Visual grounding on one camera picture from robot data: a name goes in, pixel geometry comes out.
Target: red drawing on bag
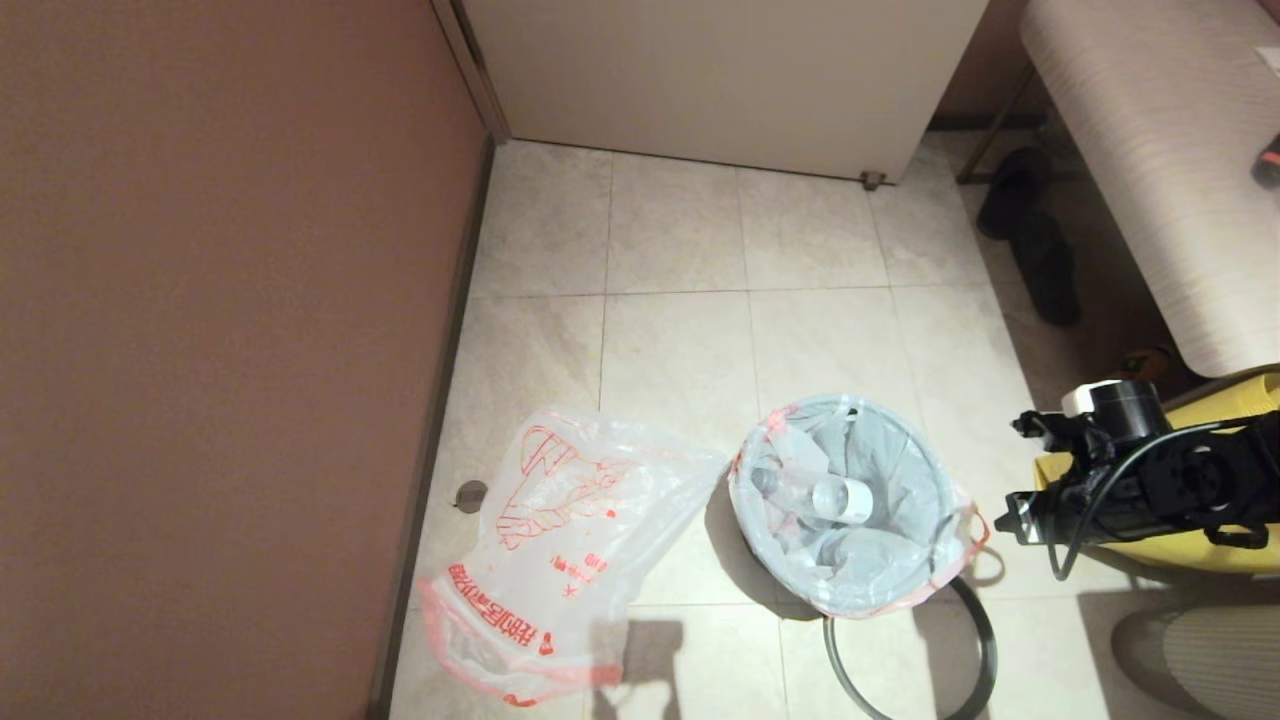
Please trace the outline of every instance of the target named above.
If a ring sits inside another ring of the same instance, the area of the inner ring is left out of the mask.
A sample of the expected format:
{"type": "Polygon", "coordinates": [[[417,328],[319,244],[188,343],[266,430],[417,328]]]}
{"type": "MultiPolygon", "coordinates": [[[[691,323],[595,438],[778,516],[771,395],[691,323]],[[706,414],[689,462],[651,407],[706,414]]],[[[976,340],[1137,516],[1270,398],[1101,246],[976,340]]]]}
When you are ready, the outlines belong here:
{"type": "Polygon", "coordinates": [[[538,628],[532,623],[490,600],[467,574],[465,565],[461,562],[449,565],[449,578],[458,594],[466,598],[480,618],[497,628],[498,632],[522,647],[529,647],[529,643],[538,637],[538,628]]]}
{"type": "Polygon", "coordinates": [[[525,432],[520,446],[520,470],[525,479],[507,500],[498,518],[498,537],[507,550],[543,533],[563,528],[573,518],[605,512],[614,516],[612,500],[603,491],[626,477],[635,466],[630,460],[593,461],[550,429],[535,425],[525,432]],[[545,483],[554,478],[556,483],[545,483]]]}
{"type": "Polygon", "coordinates": [[[609,566],[609,564],[605,562],[604,559],[602,559],[599,555],[596,555],[594,552],[588,552],[586,553],[586,566],[588,568],[595,568],[596,573],[603,573],[604,569],[609,566]]]}

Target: brown wall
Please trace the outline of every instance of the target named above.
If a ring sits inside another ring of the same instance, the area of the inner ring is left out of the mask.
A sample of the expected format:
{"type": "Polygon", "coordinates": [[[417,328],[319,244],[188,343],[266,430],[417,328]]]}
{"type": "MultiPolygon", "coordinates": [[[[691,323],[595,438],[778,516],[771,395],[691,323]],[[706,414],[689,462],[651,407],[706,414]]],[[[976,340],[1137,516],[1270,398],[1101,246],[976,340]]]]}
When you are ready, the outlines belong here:
{"type": "MultiPolygon", "coordinates": [[[[1000,110],[1018,73],[1028,61],[1023,41],[1018,36],[1018,23],[1025,6],[1027,0],[988,1],[969,47],[960,58],[960,65],[938,101],[934,119],[980,118],[995,115],[1000,110]]],[[[1042,113],[1047,106],[1047,97],[1037,79],[1014,111],[1042,113]]]]}
{"type": "Polygon", "coordinates": [[[0,716],[364,714],[483,129],[421,0],[0,0],[0,716]]]}

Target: gray trash bag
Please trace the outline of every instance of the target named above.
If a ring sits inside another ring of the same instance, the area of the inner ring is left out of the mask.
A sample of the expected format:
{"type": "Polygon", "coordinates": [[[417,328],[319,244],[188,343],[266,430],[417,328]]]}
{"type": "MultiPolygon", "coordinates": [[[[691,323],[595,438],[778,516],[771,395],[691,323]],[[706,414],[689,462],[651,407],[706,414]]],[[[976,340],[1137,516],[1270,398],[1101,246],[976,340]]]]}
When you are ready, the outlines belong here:
{"type": "Polygon", "coordinates": [[[728,482],[756,559],[826,615],[918,605],[989,536],[906,423],[850,395],[771,413],[742,445],[728,482]],[[975,518],[979,539],[970,534],[975,518]]]}

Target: black slipper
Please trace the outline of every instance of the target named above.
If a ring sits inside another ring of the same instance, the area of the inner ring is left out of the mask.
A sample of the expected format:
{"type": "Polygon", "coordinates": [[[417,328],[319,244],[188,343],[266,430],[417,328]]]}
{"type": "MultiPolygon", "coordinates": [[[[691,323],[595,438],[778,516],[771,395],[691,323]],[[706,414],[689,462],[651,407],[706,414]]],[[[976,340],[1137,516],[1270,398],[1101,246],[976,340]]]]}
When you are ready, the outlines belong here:
{"type": "Polygon", "coordinates": [[[1080,319],[1080,301],[1071,279],[1075,256],[1057,220],[1044,213],[1028,213],[1014,228],[1009,245],[1036,313],[1046,323],[1075,324],[1080,319]]]}
{"type": "Polygon", "coordinates": [[[1038,147],[1021,147],[1006,155],[978,211],[982,234],[1007,240],[1018,222],[1036,206],[1052,174],[1053,160],[1038,147]]]}

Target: tile floor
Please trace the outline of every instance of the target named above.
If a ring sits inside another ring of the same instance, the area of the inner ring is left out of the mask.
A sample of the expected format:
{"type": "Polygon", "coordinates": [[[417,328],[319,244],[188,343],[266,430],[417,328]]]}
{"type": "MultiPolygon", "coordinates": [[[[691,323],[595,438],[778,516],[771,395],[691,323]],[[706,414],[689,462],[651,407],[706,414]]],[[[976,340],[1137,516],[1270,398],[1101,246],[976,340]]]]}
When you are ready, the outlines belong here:
{"type": "MultiPolygon", "coordinates": [[[[951,179],[966,141],[927,136],[901,184],[874,193],[500,147],[417,574],[471,544],[475,516],[451,507],[456,489],[488,479],[512,428],[548,402],[653,423],[730,455],[771,407],[863,393],[919,428],[988,519],[1000,514],[1037,454],[1009,429],[1033,405],[1010,328],[1030,327],[1033,347],[1073,336],[1034,327],[1007,249],[975,236],[980,195],[951,179]]],[[[1074,384],[1073,373],[1078,363],[1055,377],[1074,384]]],[[[723,539],[733,523],[717,493],[648,577],[631,609],[625,682],[603,692],[531,708],[477,694],[436,664],[415,598],[392,717],[860,716],[831,673],[820,624],[790,619],[803,612],[740,542],[723,539]]],[[[1057,583],[1039,550],[1002,534],[973,577],[1000,641],[988,717],[1178,717],[1117,674],[1096,629],[1167,593],[1089,559],[1057,583]]],[[[841,623],[840,639],[859,687],[893,716],[954,710],[977,673],[973,630],[950,591],[914,611],[841,623]]]]}

